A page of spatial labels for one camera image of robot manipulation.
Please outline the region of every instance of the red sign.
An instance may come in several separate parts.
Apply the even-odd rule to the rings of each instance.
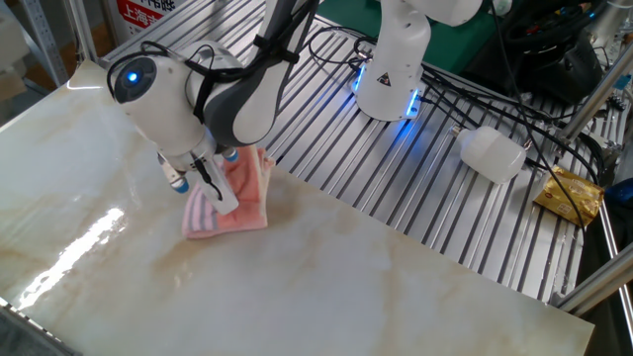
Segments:
[[[117,0],[117,6],[119,13],[127,22],[143,29],[162,17],[162,14],[146,9],[130,0]]]

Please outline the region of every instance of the blue led light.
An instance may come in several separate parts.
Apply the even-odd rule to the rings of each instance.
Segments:
[[[358,84],[360,84],[360,80],[363,78],[363,73],[365,73],[365,66],[360,67],[360,74],[358,75],[358,80],[354,83],[354,91],[358,90]]]
[[[411,100],[408,102],[407,116],[413,116],[411,109],[413,109],[413,104],[415,104],[415,99],[417,99],[417,91],[418,89],[415,89],[413,95],[411,95]]]
[[[136,83],[136,81],[138,80],[138,74],[134,72],[128,73],[128,80],[130,80],[130,82],[132,83]]]

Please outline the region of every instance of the cloth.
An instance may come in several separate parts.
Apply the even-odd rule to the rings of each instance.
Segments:
[[[239,147],[237,162],[225,161],[224,171],[239,207],[227,215],[213,208],[196,184],[187,201],[182,233],[188,238],[209,238],[222,233],[261,229],[268,226],[266,193],[275,161],[266,150],[254,145]]]

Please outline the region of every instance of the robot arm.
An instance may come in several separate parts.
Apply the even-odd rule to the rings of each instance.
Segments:
[[[245,67],[209,41],[180,52],[151,44],[162,52],[141,51],[122,59],[131,60],[114,88],[109,85],[111,92],[138,131],[155,143],[172,188],[186,192],[185,173],[197,171],[205,196],[220,214],[237,208],[222,160],[238,159],[236,146],[256,143],[272,128],[317,5],[317,0],[267,0]]]
[[[382,24],[373,59],[353,85],[356,102],[382,121],[417,117],[422,59],[431,39],[426,17],[458,26],[470,20],[482,0],[383,0]]]

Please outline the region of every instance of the gold package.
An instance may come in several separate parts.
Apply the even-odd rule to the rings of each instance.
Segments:
[[[588,225],[597,217],[597,213],[604,199],[604,190],[590,181],[583,179],[572,172],[555,166],[552,168],[554,174],[565,187],[565,190],[572,197],[572,200],[581,211],[583,223]],[[569,199],[561,190],[550,174],[546,174],[541,181],[541,192],[534,199],[534,203],[543,206],[552,213],[580,226],[576,211],[570,204]]]

